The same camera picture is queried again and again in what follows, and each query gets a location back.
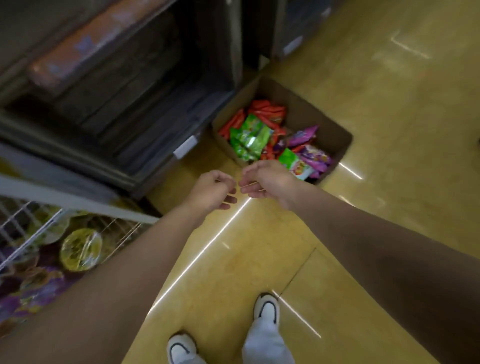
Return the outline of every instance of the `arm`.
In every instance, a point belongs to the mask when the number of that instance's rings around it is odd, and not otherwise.
[[[0,341],[0,363],[120,363],[188,237],[237,201],[235,184],[203,174],[184,203]]]
[[[247,167],[240,186],[251,197],[276,198],[295,212],[439,361],[479,362],[478,259],[344,203],[274,161]]]

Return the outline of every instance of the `shoe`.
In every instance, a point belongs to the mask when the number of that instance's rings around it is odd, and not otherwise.
[[[277,328],[280,326],[280,305],[270,293],[262,293],[255,302],[253,319],[256,320],[260,317],[272,321]]]
[[[197,345],[187,333],[173,335],[168,340],[167,357],[170,364],[180,364],[197,355]]]

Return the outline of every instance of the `white pants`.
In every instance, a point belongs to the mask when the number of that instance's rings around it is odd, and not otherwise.
[[[264,318],[254,320],[242,349],[244,364],[295,364],[273,322]],[[195,356],[182,364],[206,364]]]

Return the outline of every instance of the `cardboard box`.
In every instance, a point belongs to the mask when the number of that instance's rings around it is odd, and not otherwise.
[[[317,138],[312,145],[332,157],[332,164],[315,184],[320,183],[340,163],[352,142],[352,134],[323,114],[315,106],[302,99],[278,82],[265,76],[257,76],[245,85],[233,99],[218,113],[212,122],[214,138],[220,148],[240,166],[247,163],[237,157],[230,144],[217,131],[240,109],[246,108],[254,99],[266,98],[275,104],[287,107],[285,126],[291,130],[303,130],[318,125]]]

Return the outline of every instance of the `tiled floor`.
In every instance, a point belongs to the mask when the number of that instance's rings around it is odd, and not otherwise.
[[[322,188],[480,257],[480,5],[350,0],[266,72],[354,134]],[[208,136],[150,200],[167,212],[199,174],[239,168]],[[281,294],[281,332],[298,364],[434,363],[301,220],[239,196],[187,242],[125,364],[166,363],[190,331],[209,363],[239,363],[258,293]]]

